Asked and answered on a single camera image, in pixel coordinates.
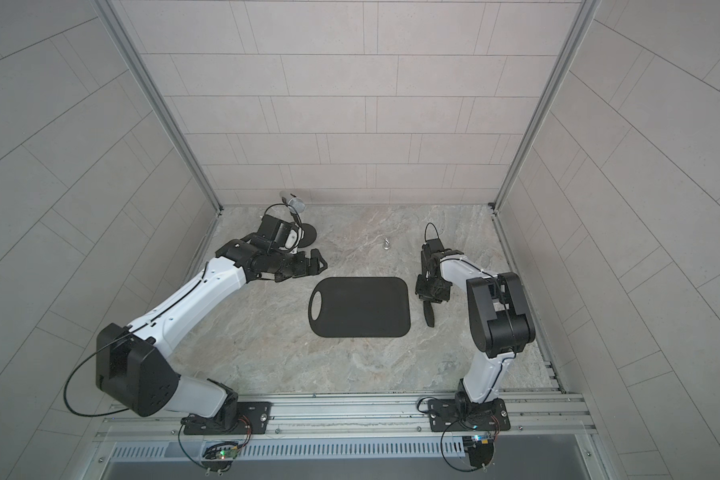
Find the black knife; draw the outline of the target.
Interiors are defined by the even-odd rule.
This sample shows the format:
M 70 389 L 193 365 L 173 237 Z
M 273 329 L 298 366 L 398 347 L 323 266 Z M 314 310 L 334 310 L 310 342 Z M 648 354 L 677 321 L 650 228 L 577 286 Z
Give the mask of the black knife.
M 430 328 L 435 327 L 435 314 L 433 305 L 430 301 L 423 302 L 423 312 L 426 325 Z

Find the black cutting board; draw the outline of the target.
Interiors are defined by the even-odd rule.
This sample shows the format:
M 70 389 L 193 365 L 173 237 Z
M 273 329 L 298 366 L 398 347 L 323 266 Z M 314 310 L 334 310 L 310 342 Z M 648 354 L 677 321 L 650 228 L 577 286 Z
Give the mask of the black cutting board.
M 411 327 L 408 286 L 398 277 L 329 277 L 308 304 L 312 331 L 323 338 L 399 338 Z

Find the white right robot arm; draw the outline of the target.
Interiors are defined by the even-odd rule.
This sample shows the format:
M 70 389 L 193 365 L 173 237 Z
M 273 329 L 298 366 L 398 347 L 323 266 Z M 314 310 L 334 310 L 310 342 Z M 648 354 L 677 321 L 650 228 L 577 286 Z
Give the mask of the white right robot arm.
M 459 396 L 471 405 L 496 400 L 511 363 L 536 337 L 519 276 L 485 270 L 450 249 L 424 249 L 420 260 L 415 293 L 423 302 L 428 327 L 435 326 L 433 306 L 449 301 L 452 288 L 466 294 L 469 330 L 477 352 L 461 379 Z

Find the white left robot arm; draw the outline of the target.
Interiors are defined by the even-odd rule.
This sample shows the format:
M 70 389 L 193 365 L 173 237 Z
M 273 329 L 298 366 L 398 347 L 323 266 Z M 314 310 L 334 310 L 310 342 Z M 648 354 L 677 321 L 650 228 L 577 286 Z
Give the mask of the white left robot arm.
M 201 272 L 153 310 L 126 326 L 99 332 L 95 384 L 141 417 L 166 410 L 237 422 L 238 395 L 211 380 L 182 376 L 168 362 L 183 338 L 228 296 L 266 274 L 275 282 L 316 276 L 327 269 L 317 249 L 266 249 L 246 237 L 223 245 Z

